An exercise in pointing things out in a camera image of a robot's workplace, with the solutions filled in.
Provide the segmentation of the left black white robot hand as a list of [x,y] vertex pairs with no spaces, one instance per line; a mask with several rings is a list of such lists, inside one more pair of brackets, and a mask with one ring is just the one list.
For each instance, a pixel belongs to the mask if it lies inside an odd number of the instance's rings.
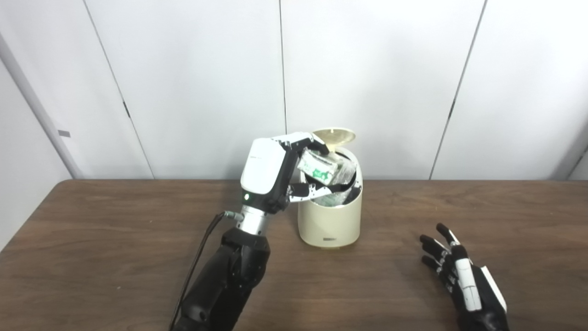
[[346,191],[349,184],[291,183],[305,150],[327,155],[329,149],[314,133],[294,132],[253,141],[241,176],[242,204],[277,214],[291,202],[302,202]]

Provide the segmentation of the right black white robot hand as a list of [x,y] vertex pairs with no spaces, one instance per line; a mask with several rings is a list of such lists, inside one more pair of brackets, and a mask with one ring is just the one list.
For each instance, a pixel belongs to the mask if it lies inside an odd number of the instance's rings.
[[508,306],[487,266],[475,265],[456,235],[439,223],[447,245],[422,234],[423,264],[435,272],[449,293],[460,331],[508,331]]

